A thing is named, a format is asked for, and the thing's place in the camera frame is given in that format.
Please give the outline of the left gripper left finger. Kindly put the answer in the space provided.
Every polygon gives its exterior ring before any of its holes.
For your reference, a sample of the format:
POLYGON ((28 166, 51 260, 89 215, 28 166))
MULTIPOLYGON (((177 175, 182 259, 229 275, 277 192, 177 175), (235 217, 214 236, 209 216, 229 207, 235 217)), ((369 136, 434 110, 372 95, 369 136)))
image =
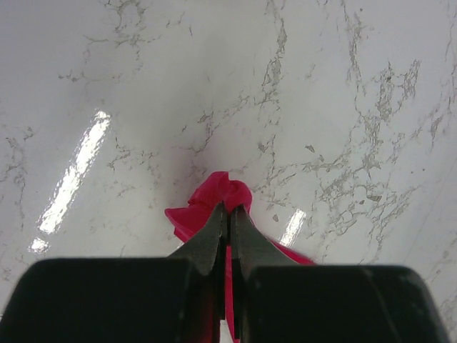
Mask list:
POLYGON ((32 264, 1 318, 3 342, 217 342, 224 315, 222 204, 167 257, 32 264))

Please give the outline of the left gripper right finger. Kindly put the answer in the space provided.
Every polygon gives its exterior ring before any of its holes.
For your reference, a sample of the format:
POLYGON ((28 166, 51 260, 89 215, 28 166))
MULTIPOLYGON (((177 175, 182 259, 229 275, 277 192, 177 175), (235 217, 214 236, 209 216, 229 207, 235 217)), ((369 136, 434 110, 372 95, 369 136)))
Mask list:
POLYGON ((425 282, 398 265, 301 265, 230 216, 234 334, 241 342, 448 342, 425 282))

